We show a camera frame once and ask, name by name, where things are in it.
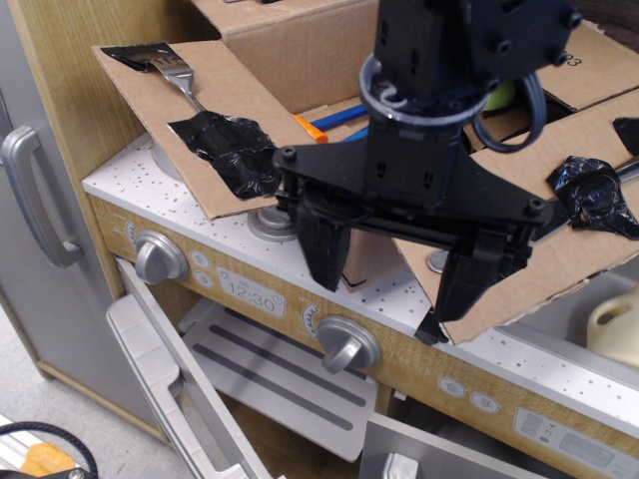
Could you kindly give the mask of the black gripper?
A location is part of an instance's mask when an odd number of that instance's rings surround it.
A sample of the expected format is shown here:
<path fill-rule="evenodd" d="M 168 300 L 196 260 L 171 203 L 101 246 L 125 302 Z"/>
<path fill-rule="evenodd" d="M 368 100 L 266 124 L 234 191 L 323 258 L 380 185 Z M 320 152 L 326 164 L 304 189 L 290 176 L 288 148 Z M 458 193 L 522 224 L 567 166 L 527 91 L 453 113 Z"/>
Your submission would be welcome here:
<path fill-rule="evenodd" d="M 283 147 L 274 155 L 312 279 L 336 291 L 350 231 L 425 244 L 441 274 L 434 322 L 462 319 L 484 293 L 526 268 L 552 205 L 479 165 L 457 124 L 422 127 L 370 117 L 365 138 Z"/>

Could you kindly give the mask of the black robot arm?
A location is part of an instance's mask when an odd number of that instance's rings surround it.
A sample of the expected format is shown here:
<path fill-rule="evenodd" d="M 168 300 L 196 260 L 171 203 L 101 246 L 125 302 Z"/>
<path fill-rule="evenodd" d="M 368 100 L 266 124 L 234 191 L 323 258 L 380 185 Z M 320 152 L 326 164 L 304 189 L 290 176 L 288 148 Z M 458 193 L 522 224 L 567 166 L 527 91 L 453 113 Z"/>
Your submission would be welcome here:
<path fill-rule="evenodd" d="M 537 71 L 560 65 L 580 14 L 568 1 L 382 1 L 359 74 L 369 114 L 360 140 L 284 147 L 274 156 L 312 278 L 335 289 L 352 230 L 448 252 L 426 324 L 463 318 L 524 269 L 550 203 L 487 171 L 465 149 L 489 96 L 522 83 L 529 139 L 546 121 Z"/>

